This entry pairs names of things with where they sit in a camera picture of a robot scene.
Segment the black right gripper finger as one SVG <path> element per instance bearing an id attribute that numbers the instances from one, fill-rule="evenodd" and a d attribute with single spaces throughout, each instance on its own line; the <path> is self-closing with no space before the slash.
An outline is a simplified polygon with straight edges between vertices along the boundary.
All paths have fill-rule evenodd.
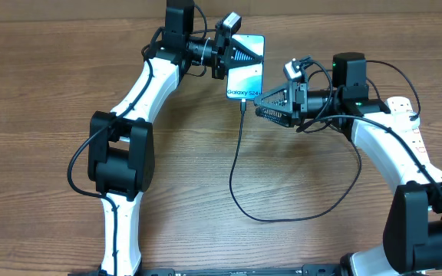
<path id="1" fill-rule="evenodd" d="M 290 117 L 275 110 L 270 110 L 264 107 L 257 107 L 256 116 L 276 123 L 282 127 L 291 127 Z"/>
<path id="2" fill-rule="evenodd" d="M 280 85 L 268 90 L 253 100 L 257 107 L 264 107 L 271 110 L 288 110 L 291 103 L 290 92 L 287 84 Z"/>

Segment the blue Galaxy S24 smartphone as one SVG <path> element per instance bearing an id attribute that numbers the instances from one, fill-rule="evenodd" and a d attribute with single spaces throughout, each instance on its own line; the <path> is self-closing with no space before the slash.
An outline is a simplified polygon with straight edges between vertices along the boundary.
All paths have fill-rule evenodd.
<path id="1" fill-rule="evenodd" d="M 262 93 L 263 63 L 266 39 L 258 34 L 235 34 L 232 39 L 263 42 L 263 62 L 246 67 L 229 69 L 226 96 L 234 100 L 253 100 Z"/>

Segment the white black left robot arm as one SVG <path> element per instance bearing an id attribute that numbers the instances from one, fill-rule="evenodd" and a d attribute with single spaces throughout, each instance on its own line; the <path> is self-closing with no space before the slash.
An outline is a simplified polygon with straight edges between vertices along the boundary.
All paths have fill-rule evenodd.
<path id="1" fill-rule="evenodd" d="M 105 251 L 99 275 L 135 275 L 140 270 L 139 209 L 155 168 L 153 122 L 192 66 L 226 80 L 226 96 L 246 102 L 262 93 L 266 40 L 240 34 L 242 18 L 231 12 L 215 34 L 197 36 L 193 1 L 167 2 L 165 23 L 143 49 L 141 75 L 111 111 L 90 121 L 87 174 L 104 208 Z"/>

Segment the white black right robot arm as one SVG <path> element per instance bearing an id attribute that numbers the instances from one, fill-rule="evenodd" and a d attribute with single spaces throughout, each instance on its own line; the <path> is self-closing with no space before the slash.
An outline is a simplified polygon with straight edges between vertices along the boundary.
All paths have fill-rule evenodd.
<path id="1" fill-rule="evenodd" d="M 305 57 L 285 65 L 287 82 L 257 96 L 256 114 L 306 131 L 322 122 L 364 151 L 394 198 L 381 244 L 343 256 L 336 275 L 423 275 L 442 269 L 442 171 L 427 154 L 420 115 L 405 97 L 370 98 L 362 53 L 336 54 L 325 90 L 311 90 Z"/>

